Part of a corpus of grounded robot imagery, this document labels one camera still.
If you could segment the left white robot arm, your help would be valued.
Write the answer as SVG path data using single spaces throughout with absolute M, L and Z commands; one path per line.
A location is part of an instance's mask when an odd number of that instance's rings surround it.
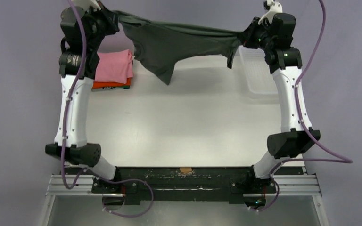
M 45 153 L 61 161 L 79 165 L 104 178 L 103 186 L 111 193 L 120 190 L 122 180 L 117 168 L 101 155 L 101 146 L 89 143 L 86 135 L 88 101 L 99 62 L 97 50 L 108 36 L 119 31 L 114 12 L 102 5 L 74 5 L 62 11 L 59 74 L 62 104 L 57 134 Z

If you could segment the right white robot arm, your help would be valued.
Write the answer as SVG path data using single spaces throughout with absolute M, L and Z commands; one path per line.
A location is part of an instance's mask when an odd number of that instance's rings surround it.
M 276 84 L 280 112 L 280 133 L 269 135 L 267 152 L 254 164 L 246 178 L 246 186 L 256 192 L 264 186 L 286 161 L 307 152 L 321 137 L 313 130 L 307 116 L 299 76 L 302 73 L 300 50 L 292 47 L 296 18 L 287 13 L 268 13 L 255 17 L 249 27 L 239 35 L 245 48 L 261 49 Z

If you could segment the dark grey t shirt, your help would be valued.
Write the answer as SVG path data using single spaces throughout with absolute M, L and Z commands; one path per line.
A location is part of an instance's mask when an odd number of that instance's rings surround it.
M 161 82 L 169 85 L 177 62 L 198 56 L 222 55 L 232 68 L 241 46 L 240 32 L 192 24 L 152 21 L 115 11 L 134 45 L 134 58 Z

